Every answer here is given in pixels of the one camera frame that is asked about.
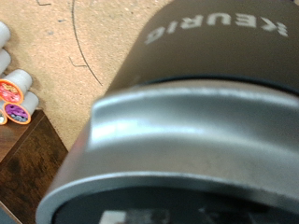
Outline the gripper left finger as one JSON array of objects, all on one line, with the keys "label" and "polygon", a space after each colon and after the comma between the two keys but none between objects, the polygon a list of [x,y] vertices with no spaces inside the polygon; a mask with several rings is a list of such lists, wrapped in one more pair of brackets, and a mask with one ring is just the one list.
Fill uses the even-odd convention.
[{"label": "gripper left finger", "polygon": [[170,224],[170,212],[164,209],[105,211],[100,224]]}]

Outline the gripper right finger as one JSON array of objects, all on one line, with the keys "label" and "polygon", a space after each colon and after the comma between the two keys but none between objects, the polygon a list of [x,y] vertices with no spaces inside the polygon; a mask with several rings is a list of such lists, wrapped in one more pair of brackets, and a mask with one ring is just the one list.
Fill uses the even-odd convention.
[{"label": "gripper right finger", "polygon": [[271,218],[265,211],[251,209],[214,210],[202,207],[198,209],[201,224],[271,224]]}]

